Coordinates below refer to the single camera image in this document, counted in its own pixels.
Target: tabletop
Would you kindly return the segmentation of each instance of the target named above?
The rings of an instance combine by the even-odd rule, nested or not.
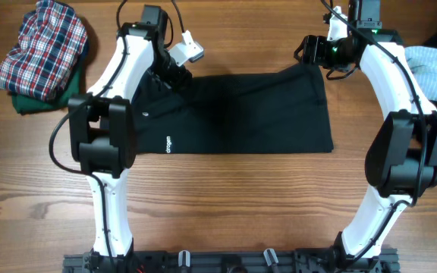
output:
[[[16,43],[22,17],[34,2],[0,0],[0,62]],[[119,3],[66,2],[86,25],[92,44],[85,90],[114,53]],[[121,22],[139,20],[144,3],[161,5],[178,22],[171,3],[159,0],[128,2]],[[178,4],[185,27],[206,50],[202,60],[187,66],[194,76],[281,71],[296,62],[293,51],[306,35],[328,31],[320,1]],[[347,8],[346,0],[335,4]],[[398,30],[406,45],[419,45],[437,31],[437,1],[383,1],[382,22]],[[382,113],[360,72],[325,82],[325,91],[333,153],[137,156],[127,191],[134,249],[330,246],[366,192],[365,154]],[[93,245],[90,187],[84,177],[55,167],[48,155],[50,133],[65,112],[17,115],[0,90],[0,272],[60,272],[64,254],[83,253]],[[78,166],[71,159],[68,126],[55,151],[66,165]],[[437,271],[437,187],[403,213],[385,243],[399,249],[402,272]]]

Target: wire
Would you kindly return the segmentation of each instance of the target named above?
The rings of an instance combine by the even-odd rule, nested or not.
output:
[[[330,75],[334,72],[334,70],[330,70],[327,74],[326,74],[326,79],[327,80],[343,80],[348,78],[350,75],[352,75],[355,71],[357,71],[358,66],[355,66],[352,70],[348,71],[348,73],[346,73],[345,75],[339,76],[339,77],[330,77]]]
[[[420,155],[420,163],[419,163],[419,167],[417,169],[417,176],[416,176],[416,186],[414,188],[414,193],[413,193],[413,201],[411,203],[408,203],[406,201],[399,201],[396,202],[394,204],[394,206],[392,206],[391,211],[388,214],[388,217],[384,220],[384,223],[382,224],[381,228],[379,229],[379,231],[377,232],[377,234],[374,236],[374,238],[370,241],[370,244],[368,246],[366,246],[363,251],[357,255],[352,262],[345,266],[342,270],[340,270],[337,273],[343,272],[345,270],[348,269],[348,267],[352,266],[355,262],[357,262],[359,259],[362,258],[362,256],[364,256],[375,244],[376,241],[380,238],[380,236],[382,236],[382,233],[384,232],[385,228],[387,227],[387,224],[390,222],[392,216],[394,215],[397,207],[400,204],[405,204],[406,206],[410,206],[410,207],[414,207],[417,204],[417,200],[419,197],[419,192],[420,192],[420,188],[421,188],[421,184],[422,184],[422,177],[423,177],[423,169],[424,169],[424,165],[426,163],[426,150],[427,150],[427,126],[426,126],[426,120],[424,119],[424,113],[423,113],[423,109],[421,108],[421,103],[420,103],[420,98],[417,95],[416,89],[414,88],[414,84],[413,81],[411,80],[409,73],[407,72],[406,68],[403,66],[403,64],[399,61],[399,59],[394,56],[392,53],[390,53],[387,49],[385,49],[383,46],[381,46],[377,41],[375,41],[374,39],[372,39],[371,37],[368,37],[367,35],[365,35],[364,33],[362,33],[361,31],[359,31],[355,26],[353,26],[352,24],[348,23],[342,16],[340,16],[340,14],[338,14],[337,12],[335,12],[333,10],[332,7],[330,7],[325,0],[320,0],[321,3],[323,3],[323,5],[333,14],[335,15],[341,22],[343,22],[344,24],[346,24],[351,31],[355,32],[357,35],[363,37],[365,40],[367,40],[368,42],[372,43],[373,45],[375,45],[377,48],[379,48],[382,52],[384,52],[390,59],[392,59],[392,61],[401,69],[404,77],[406,78],[407,84],[409,85],[410,91],[412,92],[413,95],[413,102],[417,108],[417,111],[419,112],[419,117],[420,117],[420,124],[421,124],[421,155]]]
[[[168,16],[168,20],[170,21],[170,28],[171,28],[171,41],[167,44],[165,44],[165,49],[167,49],[168,47],[171,46],[171,44],[173,43],[173,36],[174,36],[174,32],[173,32],[173,21],[171,20],[171,18]]]
[[[112,250],[111,250],[111,243],[109,240],[109,229],[107,226],[107,211],[105,209],[105,186],[102,181],[94,174],[85,174],[80,170],[74,170],[68,167],[65,167],[62,163],[60,163],[57,158],[55,157],[55,151],[54,151],[54,146],[55,146],[55,139],[57,137],[58,132],[60,131],[61,127],[64,125],[64,123],[72,116],[75,115],[75,113],[77,113],[79,110],[81,110],[82,108],[88,106],[93,100],[98,99],[100,96],[104,95],[104,93],[106,93],[112,86],[112,84],[114,83],[115,78],[119,75],[119,72],[122,69],[122,66],[124,65],[124,62],[126,60],[126,56],[127,56],[127,41],[125,39],[125,37],[122,35],[121,33],[121,25],[119,22],[119,14],[121,12],[122,7],[124,6],[124,4],[126,3],[127,0],[123,0],[122,3],[119,5],[119,8],[116,12],[116,24],[118,25],[118,35],[122,38],[122,42],[123,42],[123,52],[122,52],[122,57],[121,60],[119,61],[119,64],[117,66],[117,68],[115,69],[114,73],[111,75],[111,77],[109,78],[109,81],[107,82],[107,84],[102,88],[102,91],[97,93],[95,96],[93,97],[89,97],[85,102],[81,103],[80,105],[78,105],[73,111],[67,113],[58,123],[57,126],[55,127],[55,129],[52,132],[52,135],[50,136],[50,141],[49,141],[49,154],[50,154],[50,158],[52,159],[53,163],[55,165],[57,165],[57,167],[59,167],[60,169],[70,172],[72,174],[82,174],[82,175],[88,175],[89,177],[93,178],[97,184],[99,185],[99,189],[100,189],[100,195],[101,195],[101,202],[102,202],[102,225],[104,228],[104,238],[105,238],[105,245],[107,248],[107,252],[109,255],[109,260],[111,263],[111,267],[116,268],[115,264],[114,264],[114,257],[112,256]]]
[[[185,33],[185,28],[183,27],[183,20],[181,19],[180,9],[178,8],[178,5],[176,5],[176,2],[174,0],[171,0],[171,3],[173,3],[174,9],[176,10],[176,13],[178,14],[178,19],[180,19],[181,32]]]

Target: green fabric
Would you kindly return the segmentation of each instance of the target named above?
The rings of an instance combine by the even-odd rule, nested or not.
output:
[[[72,97],[73,94],[79,93],[79,83],[80,83],[80,74],[82,72],[83,62],[77,64],[78,66],[75,68],[75,72],[70,79],[67,89],[64,93],[55,101],[48,103],[42,102],[34,98],[30,98],[28,96],[23,95],[15,95],[12,96],[13,107],[14,110],[18,114],[29,114],[29,113],[37,113],[41,111],[51,111],[57,110],[63,107],[66,107],[68,104],[68,100]]]

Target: robotic hand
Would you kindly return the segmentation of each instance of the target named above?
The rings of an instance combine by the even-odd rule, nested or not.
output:
[[[191,74],[183,64],[203,56],[203,48],[183,27],[183,42],[167,51],[168,15],[160,7],[145,6],[141,22],[120,27],[116,52],[102,77],[87,95],[69,102],[72,156],[81,166],[74,172],[87,175],[93,191],[96,241],[90,252],[65,257],[64,272],[396,272],[396,251],[381,246],[401,212],[437,185],[436,108],[406,69],[397,32],[382,30],[380,0],[350,0],[348,16],[321,1],[330,10],[324,16],[329,34],[305,37],[294,57],[329,69],[329,80],[361,69],[385,119],[366,155],[366,195],[333,246],[283,253],[134,253],[126,205],[136,147],[130,100],[145,73],[174,90],[186,87]],[[350,72],[330,77],[334,71]],[[108,130],[89,126],[99,119],[108,120]],[[410,147],[413,137],[421,139],[421,149]]]

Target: checkered fabric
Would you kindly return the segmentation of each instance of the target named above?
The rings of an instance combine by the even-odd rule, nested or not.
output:
[[[73,8],[38,1],[24,15],[18,44],[0,65],[0,89],[50,102],[67,85],[87,33]]]

